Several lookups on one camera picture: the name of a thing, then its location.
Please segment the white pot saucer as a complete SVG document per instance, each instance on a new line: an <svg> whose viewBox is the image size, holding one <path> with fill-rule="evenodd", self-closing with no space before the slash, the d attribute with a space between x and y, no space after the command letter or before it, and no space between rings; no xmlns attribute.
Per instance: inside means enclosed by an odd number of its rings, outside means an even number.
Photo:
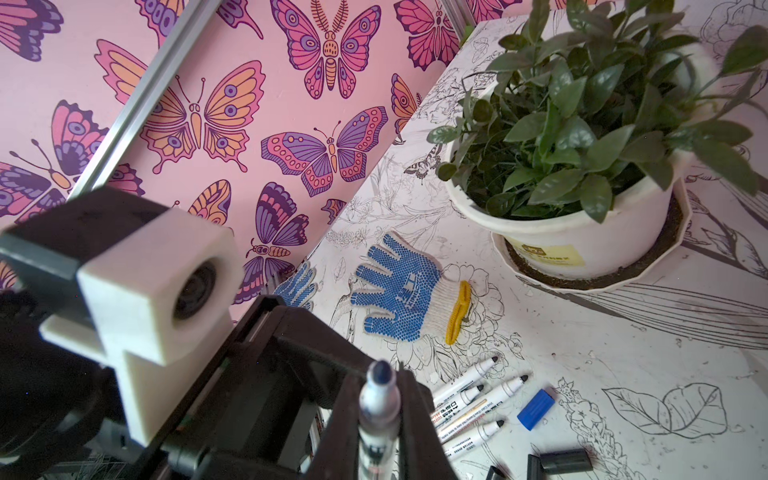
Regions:
<svg viewBox="0 0 768 480"><path fill-rule="evenodd" d="M493 233L503 262L522 281L557 293L603 293L642 278L682 244L692 215L684 183L676 181L662 206L620 213L583 228L558 245L529 245Z"/></svg>

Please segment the green potted plant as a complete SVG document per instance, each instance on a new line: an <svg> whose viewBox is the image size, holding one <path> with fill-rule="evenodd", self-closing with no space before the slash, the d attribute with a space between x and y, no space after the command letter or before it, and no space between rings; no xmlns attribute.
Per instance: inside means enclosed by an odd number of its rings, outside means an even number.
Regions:
<svg viewBox="0 0 768 480"><path fill-rule="evenodd" d="M569 30L550 38L549 4L537 1L518 33L500 40L486 67L495 85L467 92L461 116L433 129L432 144L455 150L436 170L484 213L541 220L584 212L603 222L617 195L642 180L667 189L673 157L689 152L743 193L757 175L737 151L748 127L727 114L748 90L717 95L716 82L756 80L767 59L767 31L751 26L714 75L695 71L697 39L678 31L670 1L629 1L623 10L566 5Z"/></svg>

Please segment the blue dotted glove on rail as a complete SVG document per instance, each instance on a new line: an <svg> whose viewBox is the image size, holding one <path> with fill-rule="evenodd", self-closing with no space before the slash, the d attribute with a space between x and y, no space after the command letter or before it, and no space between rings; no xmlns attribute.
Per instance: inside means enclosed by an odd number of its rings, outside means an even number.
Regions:
<svg viewBox="0 0 768 480"><path fill-rule="evenodd" d="M286 306L311 311L318 289L315 276L315 268L308 262L303 262L290 278L276 287L274 295L281 297Z"/></svg>

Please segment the black pen cap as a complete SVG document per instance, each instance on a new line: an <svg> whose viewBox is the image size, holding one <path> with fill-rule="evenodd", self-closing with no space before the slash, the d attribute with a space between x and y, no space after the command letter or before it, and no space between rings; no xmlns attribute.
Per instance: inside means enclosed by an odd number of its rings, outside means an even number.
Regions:
<svg viewBox="0 0 768 480"><path fill-rule="evenodd" d="M546 474L541 464L541 459L534 454L527 456L526 480L545 480Z"/></svg>
<svg viewBox="0 0 768 480"><path fill-rule="evenodd" d="M508 480L508 477L502 469L491 465L487 471L485 480Z"/></svg>
<svg viewBox="0 0 768 480"><path fill-rule="evenodd" d="M593 470L591 458L584 449L544 453L539 456L539 461L547 475L565 475Z"/></svg>

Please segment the aluminium frame rail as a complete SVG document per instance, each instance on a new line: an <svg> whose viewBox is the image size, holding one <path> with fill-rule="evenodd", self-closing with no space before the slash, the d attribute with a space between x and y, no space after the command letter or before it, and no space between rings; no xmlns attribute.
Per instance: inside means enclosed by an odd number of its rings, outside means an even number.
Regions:
<svg viewBox="0 0 768 480"><path fill-rule="evenodd" d="M148 120L154 106L221 4L196 1L184 9L172 32L141 76L134 92L70 192L70 201L105 186Z"/></svg>

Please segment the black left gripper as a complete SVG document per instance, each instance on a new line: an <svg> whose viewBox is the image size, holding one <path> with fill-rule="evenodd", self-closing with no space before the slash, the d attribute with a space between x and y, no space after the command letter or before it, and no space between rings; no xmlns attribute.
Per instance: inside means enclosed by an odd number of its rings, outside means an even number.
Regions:
<svg viewBox="0 0 768 480"><path fill-rule="evenodd" d="M372 359L313 313L262 297L233 325L148 446L122 419L107 422L107 451L132 479L297 479L317 408L328 408L303 479L358 477L359 394ZM457 475L431 421L431 391L409 370L401 394L400 479Z"/></svg>

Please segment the blue dotted work glove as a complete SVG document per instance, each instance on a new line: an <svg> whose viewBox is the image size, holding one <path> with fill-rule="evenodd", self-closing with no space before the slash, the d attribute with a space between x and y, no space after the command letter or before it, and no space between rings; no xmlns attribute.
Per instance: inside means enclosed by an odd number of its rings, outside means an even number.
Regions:
<svg viewBox="0 0 768 480"><path fill-rule="evenodd" d="M355 271L350 303L365 311L368 334L415 342L441 336L452 345L471 307L472 287L443 272L430 255L394 232L371 246Z"/></svg>

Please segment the white marker blue tip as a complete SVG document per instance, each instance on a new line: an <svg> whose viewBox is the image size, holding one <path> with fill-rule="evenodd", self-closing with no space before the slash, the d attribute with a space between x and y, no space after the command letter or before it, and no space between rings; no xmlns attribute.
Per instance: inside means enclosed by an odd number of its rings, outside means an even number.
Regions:
<svg viewBox="0 0 768 480"><path fill-rule="evenodd" d="M373 362L359 395L358 479L390 479L400 432L401 394L386 360Z"/></svg>

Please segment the blue pen cap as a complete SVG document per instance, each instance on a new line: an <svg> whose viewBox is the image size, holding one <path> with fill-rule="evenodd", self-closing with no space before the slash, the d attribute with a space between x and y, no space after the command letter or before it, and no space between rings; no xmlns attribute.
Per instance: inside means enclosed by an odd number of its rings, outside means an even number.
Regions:
<svg viewBox="0 0 768 480"><path fill-rule="evenodd" d="M553 396L547 390L540 389L518 413L517 419L526 430L532 431L554 404Z"/></svg>

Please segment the white plastic flower pot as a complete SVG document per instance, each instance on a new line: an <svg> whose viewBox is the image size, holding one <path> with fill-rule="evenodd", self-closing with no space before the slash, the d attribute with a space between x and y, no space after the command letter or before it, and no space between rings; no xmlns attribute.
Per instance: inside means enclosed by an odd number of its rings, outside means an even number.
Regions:
<svg viewBox="0 0 768 480"><path fill-rule="evenodd" d="M648 177L642 179L617 196L614 209L601 224L582 211L543 220L497 218L481 211L452 182L445 187L461 214L493 234L504 262L516 273L522 270L512 262L507 245L547 276L586 280L612 274L645 255L666 230L663 224L672 199L678 202L683 215L672 243L673 247L680 245L690 219L682 177L694 160L691 152L674 152L670 156L673 183L667 190Z"/></svg>

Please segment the white marker black tip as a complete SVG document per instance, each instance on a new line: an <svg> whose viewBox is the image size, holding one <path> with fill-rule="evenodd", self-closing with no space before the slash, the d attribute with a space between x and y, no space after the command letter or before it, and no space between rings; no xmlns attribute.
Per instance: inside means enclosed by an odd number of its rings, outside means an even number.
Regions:
<svg viewBox="0 0 768 480"><path fill-rule="evenodd" d="M466 372L438 388L433 393L433 403L436 406L441 405L452 395L468 388L475 381L481 379L498 362L498 360L498 356L492 356L470 366Z"/></svg>
<svg viewBox="0 0 768 480"><path fill-rule="evenodd" d="M515 396L528 380L528 375L515 377L498 385L489 393L474 400L466 408L460 411L457 416L437 428L436 432L440 443L447 442L468 425Z"/></svg>
<svg viewBox="0 0 768 480"><path fill-rule="evenodd" d="M448 422L470 405L483 392L485 386L478 384L457 392L439 405L432 413L431 421L435 427Z"/></svg>
<svg viewBox="0 0 768 480"><path fill-rule="evenodd" d="M458 458L487 443L504 425L505 420L500 419L471 427L467 432L459 434L443 445L446 458L449 460Z"/></svg>

